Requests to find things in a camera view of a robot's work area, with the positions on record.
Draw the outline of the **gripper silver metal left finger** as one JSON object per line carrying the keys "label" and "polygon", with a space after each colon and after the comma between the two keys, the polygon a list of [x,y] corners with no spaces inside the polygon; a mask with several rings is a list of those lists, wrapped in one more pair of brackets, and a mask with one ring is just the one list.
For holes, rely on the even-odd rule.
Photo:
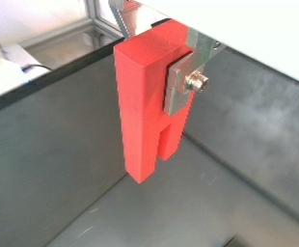
{"label": "gripper silver metal left finger", "polygon": [[127,13],[127,0],[108,0],[111,12],[113,14],[117,26],[126,39],[131,38],[131,27],[124,14]]}

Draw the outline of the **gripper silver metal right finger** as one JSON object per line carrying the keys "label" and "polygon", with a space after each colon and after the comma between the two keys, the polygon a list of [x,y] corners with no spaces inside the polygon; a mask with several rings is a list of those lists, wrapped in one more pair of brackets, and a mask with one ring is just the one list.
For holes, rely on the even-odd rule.
{"label": "gripper silver metal right finger", "polygon": [[226,48],[220,41],[194,28],[188,28],[186,45],[191,51],[168,66],[164,111],[171,116],[187,105],[190,94],[206,89],[206,63]]}

